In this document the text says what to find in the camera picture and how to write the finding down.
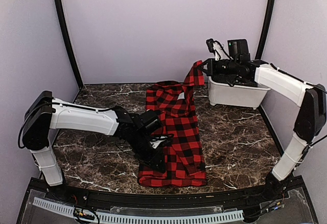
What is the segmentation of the red black plaid shirt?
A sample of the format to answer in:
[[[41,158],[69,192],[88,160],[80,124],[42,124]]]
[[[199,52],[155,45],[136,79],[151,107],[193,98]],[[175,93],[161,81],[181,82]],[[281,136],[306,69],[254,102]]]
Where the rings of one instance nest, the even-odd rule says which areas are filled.
[[[194,103],[194,88],[205,84],[197,61],[182,83],[161,81],[147,89],[147,110],[153,110],[163,124],[157,135],[172,134],[162,149],[166,172],[140,165],[138,183],[144,187],[202,187],[207,184],[205,162]]]

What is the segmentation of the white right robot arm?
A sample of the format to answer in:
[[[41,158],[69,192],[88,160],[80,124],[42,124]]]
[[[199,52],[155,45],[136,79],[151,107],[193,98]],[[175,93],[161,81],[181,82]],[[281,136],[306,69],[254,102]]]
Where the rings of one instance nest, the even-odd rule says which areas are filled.
[[[271,173],[282,181],[304,160],[326,123],[326,90],[279,69],[263,60],[242,64],[222,59],[207,59],[199,65],[207,75],[211,105],[258,108],[272,91],[293,104],[293,134]]]

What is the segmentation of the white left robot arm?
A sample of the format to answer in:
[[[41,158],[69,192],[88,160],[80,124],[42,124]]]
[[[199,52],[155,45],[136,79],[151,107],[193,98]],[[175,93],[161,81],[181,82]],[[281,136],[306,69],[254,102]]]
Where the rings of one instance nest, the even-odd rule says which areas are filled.
[[[25,113],[18,134],[18,147],[28,149],[34,156],[46,183],[60,201],[72,198],[72,190],[64,184],[48,135],[50,130],[69,129],[100,133],[128,142],[140,163],[154,171],[165,172],[162,147],[167,136],[154,136],[162,124],[153,110],[142,114],[129,113],[120,106],[95,108],[75,105],[54,98],[43,91]]]

